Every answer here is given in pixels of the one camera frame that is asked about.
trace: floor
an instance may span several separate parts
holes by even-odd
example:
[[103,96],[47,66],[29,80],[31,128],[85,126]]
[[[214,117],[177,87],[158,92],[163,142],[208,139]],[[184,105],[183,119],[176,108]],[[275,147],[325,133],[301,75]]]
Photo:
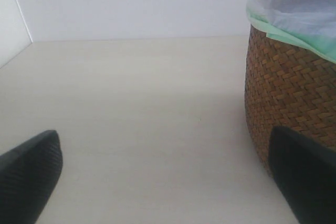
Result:
[[1,152],[61,138],[39,224],[297,224],[246,128],[247,41],[42,42],[4,66]]

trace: brown woven basket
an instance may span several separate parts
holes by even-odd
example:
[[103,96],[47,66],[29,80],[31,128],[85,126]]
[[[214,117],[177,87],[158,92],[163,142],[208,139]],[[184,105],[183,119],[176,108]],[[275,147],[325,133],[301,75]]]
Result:
[[266,169],[273,126],[336,148],[336,65],[251,28],[245,84],[247,125]]

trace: trash bag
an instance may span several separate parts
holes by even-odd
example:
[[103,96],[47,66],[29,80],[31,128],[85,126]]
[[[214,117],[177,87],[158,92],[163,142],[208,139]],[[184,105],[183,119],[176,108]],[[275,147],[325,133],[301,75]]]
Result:
[[247,15],[269,38],[336,63],[336,0],[248,0]]

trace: woven basket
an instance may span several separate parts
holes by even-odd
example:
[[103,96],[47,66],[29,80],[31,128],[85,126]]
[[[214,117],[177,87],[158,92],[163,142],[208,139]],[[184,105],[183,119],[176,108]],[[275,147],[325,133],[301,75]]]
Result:
[[269,171],[273,126],[287,126],[336,148],[336,65],[251,28],[245,84],[247,125]]

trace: black object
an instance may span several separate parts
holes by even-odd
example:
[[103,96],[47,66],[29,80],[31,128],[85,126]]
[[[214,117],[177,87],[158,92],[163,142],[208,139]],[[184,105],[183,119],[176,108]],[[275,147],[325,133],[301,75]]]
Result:
[[43,132],[0,156],[0,223],[34,224],[61,170],[56,131]]
[[291,129],[275,127],[274,179],[301,224],[336,223],[336,153]]

